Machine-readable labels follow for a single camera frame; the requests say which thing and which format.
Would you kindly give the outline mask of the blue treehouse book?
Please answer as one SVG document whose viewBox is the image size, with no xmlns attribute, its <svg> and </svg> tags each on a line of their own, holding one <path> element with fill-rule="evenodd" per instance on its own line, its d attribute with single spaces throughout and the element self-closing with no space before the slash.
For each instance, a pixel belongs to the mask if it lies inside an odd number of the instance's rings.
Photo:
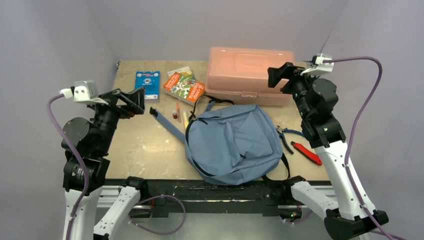
<svg viewBox="0 0 424 240">
<path fill-rule="evenodd" d="M 145 88 L 145 100 L 158 100 L 160 93 L 160 71 L 137 71 L 134 88 Z"/>
</svg>

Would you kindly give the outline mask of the orange treehouse book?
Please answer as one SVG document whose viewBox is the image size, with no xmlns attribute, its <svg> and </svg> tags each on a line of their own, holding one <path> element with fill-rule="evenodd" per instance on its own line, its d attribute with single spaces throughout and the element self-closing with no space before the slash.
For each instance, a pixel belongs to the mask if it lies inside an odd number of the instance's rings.
<svg viewBox="0 0 424 240">
<path fill-rule="evenodd" d="M 174 72 L 162 85 L 164 92 L 191 106 L 205 93 L 205 85 L 186 72 Z"/>
</svg>

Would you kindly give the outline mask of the blue student backpack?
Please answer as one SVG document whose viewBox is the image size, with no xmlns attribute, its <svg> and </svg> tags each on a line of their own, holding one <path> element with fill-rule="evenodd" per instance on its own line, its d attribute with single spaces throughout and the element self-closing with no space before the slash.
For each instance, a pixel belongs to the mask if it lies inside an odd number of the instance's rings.
<svg viewBox="0 0 424 240">
<path fill-rule="evenodd" d="M 229 103 L 214 110 L 217 103 Z M 283 163 L 280 135 L 269 115 L 257 104 L 234 104 L 209 96 L 204 112 L 190 112 L 185 131 L 180 131 L 158 110 L 149 113 L 181 143 L 185 158 L 207 183 L 238 186 L 265 177 Z"/>
</svg>

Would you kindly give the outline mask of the yellow treehouse book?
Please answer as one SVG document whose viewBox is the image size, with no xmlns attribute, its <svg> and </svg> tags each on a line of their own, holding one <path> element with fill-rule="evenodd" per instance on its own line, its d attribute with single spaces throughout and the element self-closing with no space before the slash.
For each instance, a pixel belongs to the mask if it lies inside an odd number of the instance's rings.
<svg viewBox="0 0 424 240">
<path fill-rule="evenodd" d="M 181 67 L 175 70 L 171 70 L 167 72 L 168 78 L 170 78 L 174 73 L 179 73 L 185 77 L 190 76 L 193 74 L 193 71 L 189 66 Z"/>
</svg>

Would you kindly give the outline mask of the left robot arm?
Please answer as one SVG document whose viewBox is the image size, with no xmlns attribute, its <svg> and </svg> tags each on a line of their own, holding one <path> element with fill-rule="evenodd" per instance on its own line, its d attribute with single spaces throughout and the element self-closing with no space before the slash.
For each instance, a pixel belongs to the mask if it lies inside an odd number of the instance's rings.
<svg viewBox="0 0 424 240">
<path fill-rule="evenodd" d="M 61 93 L 94 110 L 93 118 L 69 120 L 62 128 L 67 138 L 61 142 L 66 157 L 63 188 L 67 203 L 63 239 L 91 240 L 97 203 L 110 164 L 106 156 L 118 122 L 144 113 L 146 89 L 124 92 L 117 88 L 98 94 L 96 87 L 82 82 Z"/>
</svg>

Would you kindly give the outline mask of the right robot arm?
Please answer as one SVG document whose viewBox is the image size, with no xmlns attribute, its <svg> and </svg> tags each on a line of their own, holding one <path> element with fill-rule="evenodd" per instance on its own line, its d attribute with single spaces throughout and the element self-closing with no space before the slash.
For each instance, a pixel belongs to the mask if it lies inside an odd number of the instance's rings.
<svg viewBox="0 0 424 240">
<path fill-rule="evenodd" d="M 274 88 L 287 79 L 281 92 L 292 95 L 301 116 L 302 133 L 322 161 L 335 199 L 300 176 L 286 180 L 280 196 L 288 204 L 298 201 L 317 214 L 332 239 L 367 240 L 389 218 L 375 207 L 362 187 L 350 159 L 351 144 L 332 113 L 339 99 L 337 88 L 323 75 L 333 70 L 335 61 L 317 57 L 313 63 L 314 67 L 308 69 L 291 62 L 269 67 L 268 86 Z"/>
</svg>

